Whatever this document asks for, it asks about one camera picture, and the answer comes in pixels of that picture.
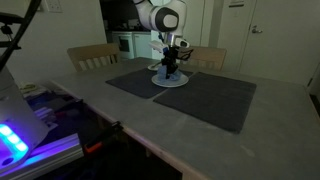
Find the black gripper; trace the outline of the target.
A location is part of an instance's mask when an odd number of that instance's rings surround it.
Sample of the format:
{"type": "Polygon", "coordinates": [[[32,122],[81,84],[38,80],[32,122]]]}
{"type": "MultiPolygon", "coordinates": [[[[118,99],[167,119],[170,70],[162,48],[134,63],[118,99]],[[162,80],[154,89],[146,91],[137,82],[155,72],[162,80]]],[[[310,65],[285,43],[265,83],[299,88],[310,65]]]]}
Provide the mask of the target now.
{"type": "Polygon", "coordinates": [[[170,80],[176,80],[177,79],[177,75],[176,75],[176,70],[177,70],[177,64],[176,64],[176,58],[178,55],[178,50],[176,47],[170,47],[168,50],[166,50],[164,53],[164,58],[161,60],[161,63],[164,66],[164,72],[165,75],[168,74],[168,67],[170,67],[170,72],[169,72],[169,79],[170,80]]]}

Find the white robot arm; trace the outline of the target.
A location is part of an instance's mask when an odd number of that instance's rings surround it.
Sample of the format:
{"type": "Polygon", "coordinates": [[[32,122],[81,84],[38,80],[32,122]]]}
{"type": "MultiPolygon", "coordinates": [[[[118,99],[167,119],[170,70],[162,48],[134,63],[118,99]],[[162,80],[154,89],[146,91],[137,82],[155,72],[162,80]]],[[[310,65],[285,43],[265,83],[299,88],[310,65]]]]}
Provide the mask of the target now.
{"type": "Polygon", "coordinates": [[[187,4],[183,0],[171,0],[162,6],[153,5],[150,0],[132,1],[138,11],[142,26],[165,34],[162,42],[168,46],[168,49],[164,52],[161,62],[166,67],[165,77],[169,78],[178,69],[177,50],[180,47],[190,46],[190,43],[183,38],[187,4]]]}

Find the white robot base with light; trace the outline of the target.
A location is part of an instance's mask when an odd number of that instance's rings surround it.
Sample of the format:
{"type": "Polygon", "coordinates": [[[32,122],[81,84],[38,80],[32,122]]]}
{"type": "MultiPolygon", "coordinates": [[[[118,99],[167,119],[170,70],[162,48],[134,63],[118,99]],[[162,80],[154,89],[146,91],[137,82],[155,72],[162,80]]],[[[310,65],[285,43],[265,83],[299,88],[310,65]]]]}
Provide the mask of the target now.
{"type": "Polygon", "coordinates": [[[48,132],[4,67],[0,71],[0,173],[23,163],[48,132]]]}

